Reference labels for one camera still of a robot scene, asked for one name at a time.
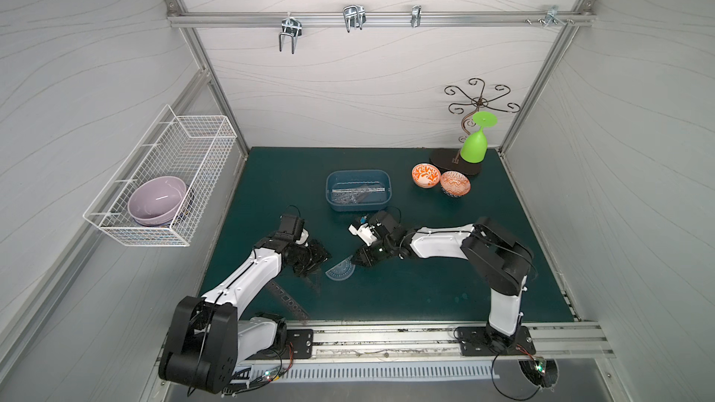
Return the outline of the long thin clear ruler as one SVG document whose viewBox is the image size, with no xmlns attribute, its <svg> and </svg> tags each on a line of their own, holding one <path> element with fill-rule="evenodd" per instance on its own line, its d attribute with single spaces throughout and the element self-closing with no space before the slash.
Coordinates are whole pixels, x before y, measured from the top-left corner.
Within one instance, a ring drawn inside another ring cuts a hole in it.
<svg viewBox="0 0 715 402">
<path fill-rule="evenodd" d="M 351 188 L 334 188 L 331 192 L 334 195 L 379 194 L 385 193 L 385 187 L 363 185 Z"/>
</svg>

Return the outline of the clear stencil template ruler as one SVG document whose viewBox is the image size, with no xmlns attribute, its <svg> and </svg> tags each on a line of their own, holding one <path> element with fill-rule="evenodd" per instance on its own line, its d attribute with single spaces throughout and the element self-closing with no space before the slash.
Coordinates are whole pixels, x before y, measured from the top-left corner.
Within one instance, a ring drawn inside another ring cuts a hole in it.
<svg viewBox="0 0 715 402">
<path fill-rule="evenodd" d="M 379 194 L 358 194 L 358 195 L 334 195 L 331 193 L 331 198 L 333 202 L 338 205 L 362 205 L 362 204 L 376 204 L 383 202 L 385 196 L 387 195 L 387 190 L 385 193 Z"/>
</svg>

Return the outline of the blue plastic storage box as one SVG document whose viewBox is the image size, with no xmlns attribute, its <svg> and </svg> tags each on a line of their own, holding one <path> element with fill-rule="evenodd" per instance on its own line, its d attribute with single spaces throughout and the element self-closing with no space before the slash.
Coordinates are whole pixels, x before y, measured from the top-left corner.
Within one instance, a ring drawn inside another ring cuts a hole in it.
<svg viewBox="0 0 715 402">
<path fill-rule="evenodd" d="M 337 170 L 325 182 L 326 201 L 336 212 L 376 212 L 392 198 L 392 181 L 381 169 Z"/>
</svg>

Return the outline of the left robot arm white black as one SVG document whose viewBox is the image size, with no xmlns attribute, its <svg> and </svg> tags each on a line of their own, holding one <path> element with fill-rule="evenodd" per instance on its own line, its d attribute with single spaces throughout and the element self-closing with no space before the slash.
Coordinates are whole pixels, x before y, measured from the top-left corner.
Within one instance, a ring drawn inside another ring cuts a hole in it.
<svg viewBox="0 0 715 402">
<path fill-rule="evenodd" d="M 243 320 L 246 308 L 288 265 L 311 273 L 331 258 L 318 240 L 264 238 L 241 266 L 213 290 L 178 303 L 158 365 L 158 377 L 187 388 L 219 394 L 230 386 L 236 365 L 285 339 L 276 316 Z"/>
</svg>

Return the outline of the small clear triangle ruler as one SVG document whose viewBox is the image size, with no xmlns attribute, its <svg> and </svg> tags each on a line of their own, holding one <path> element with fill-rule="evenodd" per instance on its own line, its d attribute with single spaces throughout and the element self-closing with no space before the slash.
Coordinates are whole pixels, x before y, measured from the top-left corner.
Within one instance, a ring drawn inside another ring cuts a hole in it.
<svg viewBox="0 0 715 402">
<path fill-rule="evenodd" d="M 310 274 L 304 277 L 304 281 L 307 284 L 307 286 L 313 290 L 317 295 L 320 295 L 322 292 L 322 287 L 321 287 L 321 282 L 320 282 L 320 275 L 319 274 Z"/>
</svg>

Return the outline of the blue semicircle protractor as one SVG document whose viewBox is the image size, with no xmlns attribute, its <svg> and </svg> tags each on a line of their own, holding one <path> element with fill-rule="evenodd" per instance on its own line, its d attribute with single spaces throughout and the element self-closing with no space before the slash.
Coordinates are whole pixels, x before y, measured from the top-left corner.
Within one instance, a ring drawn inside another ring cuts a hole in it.
<svg viewBox="0 0 715 402">
<path fill-rule="evenodd" d="M 342 282 L 352 277 L 356 270 L 356 265 L 352 262 L 352 257 L 345 258 L 335 266 L 325 272 L 328 279 L 335 282 Z"/>
</svg>

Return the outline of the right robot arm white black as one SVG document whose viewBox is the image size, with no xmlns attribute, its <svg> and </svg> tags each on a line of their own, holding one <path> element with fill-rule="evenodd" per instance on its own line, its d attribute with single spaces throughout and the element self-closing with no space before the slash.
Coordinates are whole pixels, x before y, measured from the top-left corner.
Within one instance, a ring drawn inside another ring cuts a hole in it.
<svg viewBox="0 0 715 402">
<path fill-rule="evenodd" d="M 348 231 L 364 243 L 351 259 L 356 266 L 372 267 L 394 257 L 469 262 L 490 288 L 486 345 L 503 353 L 517 342 L 521 298 L 534 270 L 534 253 L 495 220 L 481 217 L 458 227 L 406 229 L 381 210 L 356 219 Z"/>
</svg>

